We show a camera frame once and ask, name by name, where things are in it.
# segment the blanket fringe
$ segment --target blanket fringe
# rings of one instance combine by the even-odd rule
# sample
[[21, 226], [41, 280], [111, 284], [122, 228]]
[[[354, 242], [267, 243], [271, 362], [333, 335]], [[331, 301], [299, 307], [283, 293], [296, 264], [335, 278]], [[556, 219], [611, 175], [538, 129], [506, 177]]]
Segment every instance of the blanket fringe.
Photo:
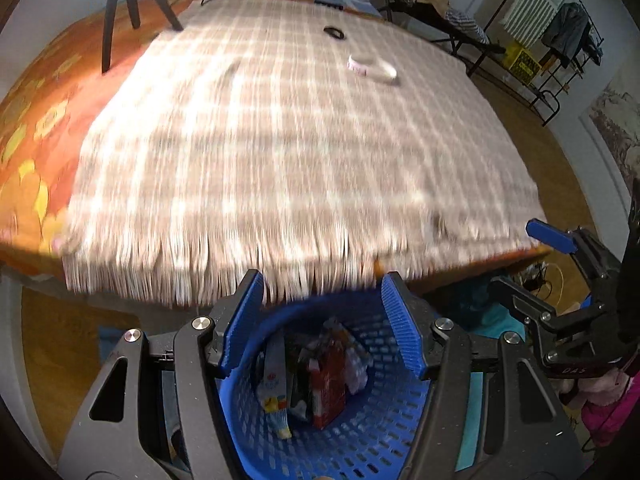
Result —
[[[464, 266], [496, 249], [507, 253], [535, 245], [524, 229], [496, 232], [494, 225], [447, 221], [433, 214], [426, 218], [420, 226], [424, 236], [411, 244], [406, 237], [410, 229], [372, 231], [362, 225], [315, 226], [305, 236], [289, 229], [281, 237], [229, 232], [219, 237], [174, 233], [134, 239], [125, 229], [102, 234], [97, 241], [86, 237], [83, 226], [69, 224], [62, 261], [70, 290], [106, 290], [133, 300], [190, 308], [232, 294], [248, 269], [264, 275], [264, 301], [277, 303], [375, 286], [376, 261], [412, 280], [434, 269]], [[293, 240], [307, 244], [294, 247]]]

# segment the packaged snack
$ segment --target packaged snack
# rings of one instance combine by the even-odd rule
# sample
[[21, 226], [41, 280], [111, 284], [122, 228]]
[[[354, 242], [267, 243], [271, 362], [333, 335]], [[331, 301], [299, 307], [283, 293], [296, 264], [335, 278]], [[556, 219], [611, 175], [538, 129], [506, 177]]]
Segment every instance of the packaged snack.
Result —
[[371, 357], [369, 352], [364, 349], [364, 346], [351, 335], [351, 332], [349, 332], [342, 323], [338, 322], [336, 317], [330, 317], [322, 326], [331, 331], [332, 337], [340, 341], [345, 349], [353, 348], [360, 357], [365, 369], [373, 364], [373, 357]]
[[347, 348], [345, 352], [344, 382], [351, 395], [357, 394], [367, 386], [367, 368], [353, 348]]
[[308, 371], [313, 392], [313, 424], [322, 430], [344, 409], [344, 349], [331, 341], [322, 355], [309, 360]]
[[289, 413], [303, 422], [311, 422], [308, 416], [308, 388], [305, 388], [301, 381], [298, 380], [299, 372], [297, 370], [287, 371], [287, 409]]
[[287, 421], [287, 365], [284, 331], [278, 330], [267, 341], [264, 351], [264, 373], [255, 389], [267, 422], [279, 438], [291, 438]]

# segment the red package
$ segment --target red package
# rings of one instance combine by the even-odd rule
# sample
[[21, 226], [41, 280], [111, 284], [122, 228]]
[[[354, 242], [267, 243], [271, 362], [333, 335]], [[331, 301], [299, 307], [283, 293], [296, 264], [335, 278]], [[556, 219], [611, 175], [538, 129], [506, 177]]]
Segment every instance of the red package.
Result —
[[308, 366], [313, 392], [314, 426], [322, 430], [344, 409], [344, 349], [332, 342], [318, 361]]

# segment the wooden floor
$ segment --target wooden floor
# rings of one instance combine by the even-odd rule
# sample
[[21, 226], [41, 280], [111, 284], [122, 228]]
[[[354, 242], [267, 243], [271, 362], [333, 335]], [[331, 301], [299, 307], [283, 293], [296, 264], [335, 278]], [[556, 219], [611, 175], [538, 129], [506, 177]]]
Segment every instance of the wooden floor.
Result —
[[[595, 233], [589, 207], [574, 171], [551, 131], [541, 126], [542, 121], [535, 113], [492, 82], [480, 76], [475, 76], [473, 82], [500, 117], [530, 176], [538, 184], [546, 220], [562, 230], [582, 226]], [[583, 300], [588, 294], [588, 288], [569, 256], [552, 253], [546, 260], [558, 264], [562, 269], [564, 287], [561, 286], [560, 272], [555, 267], [548, 269], [546, 278], [553, 285], [547, 301], [563, 312], [575, 301]], [[558, 303], [560, 290], [562, 298]]]
[[139, 326], [131, 314], [22, 288], [22, 347], [36, 413], [57, 458], [100, 371], [98, 327]]
[[[476, 77], [474, 82], [491, 103], [511, 134], [530, 175], [538, 183], [540, 201], [548, 221], [562, 229], [578, 225], [593, 227], [589, 209], [574, 173], [553, 135], [540, 126], [540, 119], [513, 97], [493, 84]], [[580, 301], [586, 286], [565, 256], [552, 254], [564, 274], [559, 310]], [[559, 273], [549, 270], [547, 278], [556, 304], [561, 289]], [[44, 433], [56, 457], [62, 450], [66, 432], [95, 379], [98, 360], [98, 327], [126, 330], [138, 325], [135, 316], [92, 308], [72, 300], [57, 300], [24, 289], [22, 339], [31, 392]]]

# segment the cable wire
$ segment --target cable wire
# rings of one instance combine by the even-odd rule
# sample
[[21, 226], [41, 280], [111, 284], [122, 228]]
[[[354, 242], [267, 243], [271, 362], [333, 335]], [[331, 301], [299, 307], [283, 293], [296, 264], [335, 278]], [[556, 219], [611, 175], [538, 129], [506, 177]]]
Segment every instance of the cable wire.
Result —
[[553, 262], [547, 262], [546, 266], [555, 267], [556, 269], [558, 269], [558, 272], [560, 273], [560, 279], [562, 280], [562, 282], [560, 283], [560, 295], [558, 296], [558, 301], [556, 301], [556, 305], [555, 305], [555, 306], [558, 306], [560, 304], [560, 300], [562, 300], [562, 291], [564, 290], [564, 274], [562, 273], [562, 269], [558, 264], [555, 264]]
[[542, 286], [541, 286], [541, 287], [538, 289], [538, 291], [536, 292], [536, 298], [539, 298], [539, 297], [540, 297], [540, 296], [539, 296], [540, 291], [542, 290], [542, 287], [543, 287], [543, 286], [545, 286], [545, 285], [546, 285], [546, 286], [548, 286], [548, 288], [549, 288], [549, 292], [546, 294], [546, 296], [545, 296], [544, 298], [541, 298], [541, 299], [542, 299], [542, 301], [546, 301], [546, 300], [548, 300], [548, 299], [549, 299], [549, 296], [551, 296], [551, 293], [552, 293], [552, 292], [553, 292], [553, 290], [554, 290], [554, 284], [553, 284], [553, 283], [551, 283], [551, 282], [548, 282], [547, 280], [545, 280], [545, 283], [543, 283], [543, 284], [542, 284]]

